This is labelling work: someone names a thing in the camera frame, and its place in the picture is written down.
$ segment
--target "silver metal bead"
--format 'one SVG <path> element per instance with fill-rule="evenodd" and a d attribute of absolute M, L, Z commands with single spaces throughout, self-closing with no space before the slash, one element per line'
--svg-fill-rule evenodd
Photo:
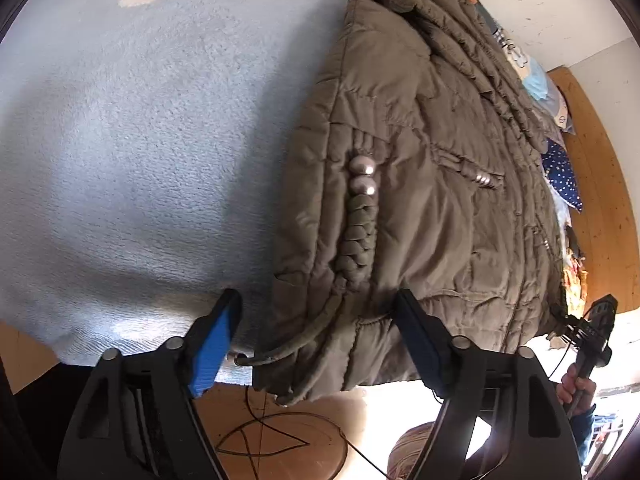
<path fill-rule="evenodd" d="M 119 355 L 120 355 L 120 350 L 118 350 L 117 348 L 107 348 L 102 354 L 102 358 L 105 361 L 112 361 Z"/>
<path fill-rule="evenodd" d="M 518 355 L 520 357 L 524 357 L 525 359 L 533 359 L 536 356 L 534 351 L 528 346 L 518 347 Z"/>
<path fill-rule="evenodd" d="M 457 335 L 451 340 L 451 344 L 460 350 L 466 350 L 471 346 L 471 339 L 463 335 Z"/>
<path fill-rule="evenodd" d="M 354 156 L 349 163 L 351 173 L 372 175 L 376 171 L 376 162 L 366 155 Z"/>
<path fill-rule="evenodd" d="M 180 336 L 175 335 L 167 339 L 164 342 L 164 346 L 166 346 L 169 350 L 177 350 L 182 346 L 183 343 L 184 339 L 182 339 Z"/>
<path fill-rule="evenodd" d="M 370 176 L 361 175 L 349 181 L 349 189 L 356 195 L 373 195 L 378 190 L 378 185 Z"/>

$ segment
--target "blue clamp pad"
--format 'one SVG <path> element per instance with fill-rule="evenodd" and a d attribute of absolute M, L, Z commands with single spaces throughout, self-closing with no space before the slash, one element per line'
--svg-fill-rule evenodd
<path fill-rule="evenodd" d="M 193 378 L 189 390 L 194 398 L 201 397 L 216 381 L 220 365 L 231 346 L 229 325 L 229 309 L 226 308 L 193 359 Z"/>

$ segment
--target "wooden wall panel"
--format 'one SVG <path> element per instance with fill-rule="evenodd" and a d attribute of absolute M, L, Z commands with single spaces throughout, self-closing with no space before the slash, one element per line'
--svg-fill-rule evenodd
<path fill-rule="evenodd" d="M 549 73 L 569 105 L 575 135 L 565 135 L 584 209 L 571 220 L 586 255 L 588 298 L 611 293 L 618 312 L 640 306 L 640 256 L 631 200 L 618 158 L 587 95 L 566 67 Z"/>

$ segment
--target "pillow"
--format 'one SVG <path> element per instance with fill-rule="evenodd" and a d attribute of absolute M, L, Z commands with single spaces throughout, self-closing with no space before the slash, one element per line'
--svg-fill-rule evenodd
<path fill-rule="evenodd" d="M 548 143 L 549 148 L 542 155 L 542 167 L 545 170 L 546 179 L 568 205 L 582 212 L 582 200 L 578 194 L 574 168 L 571 166 L 569 156 L 557 142 L 549 139 Z"/>

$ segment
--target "sleeve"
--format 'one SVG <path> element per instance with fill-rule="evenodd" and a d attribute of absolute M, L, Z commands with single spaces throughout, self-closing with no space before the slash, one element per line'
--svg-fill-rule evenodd
<path fill-rule="evenodd" d="M 580 464 L 584 463 L 587 458 L 587 453 L 589 452 L 589 444 L 591 442 L 591 435 L 593 434 L 593 412 L 595 409 L 596 405 L 594 404 L 590 410 L 573 416 L 569 421 L 571 431 L 574 434 L 575 445 L 578 448 Z"/>

